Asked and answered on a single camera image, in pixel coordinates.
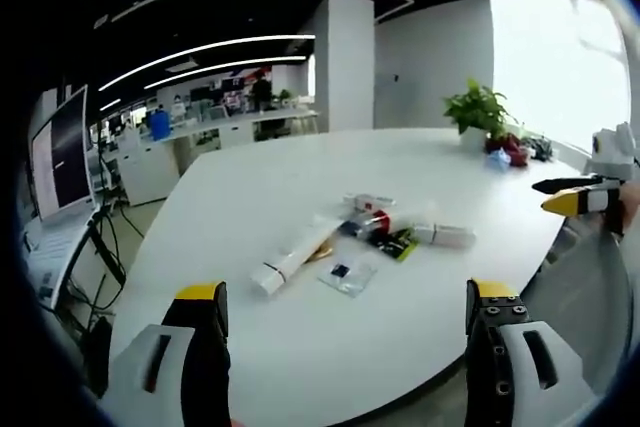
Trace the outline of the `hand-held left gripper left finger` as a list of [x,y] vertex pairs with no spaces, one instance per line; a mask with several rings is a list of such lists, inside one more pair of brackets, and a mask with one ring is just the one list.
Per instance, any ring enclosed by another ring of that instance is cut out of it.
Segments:
[[226,283],[179,291],[111,365],[101,409],[115,426],[229,426]]

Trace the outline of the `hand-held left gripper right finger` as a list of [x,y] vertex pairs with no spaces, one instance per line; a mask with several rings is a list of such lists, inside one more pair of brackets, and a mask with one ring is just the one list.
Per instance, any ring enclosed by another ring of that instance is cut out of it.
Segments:
[[598,402],[580,356],[507,285],[470,279],[466,292],[465,424],[579,424]]

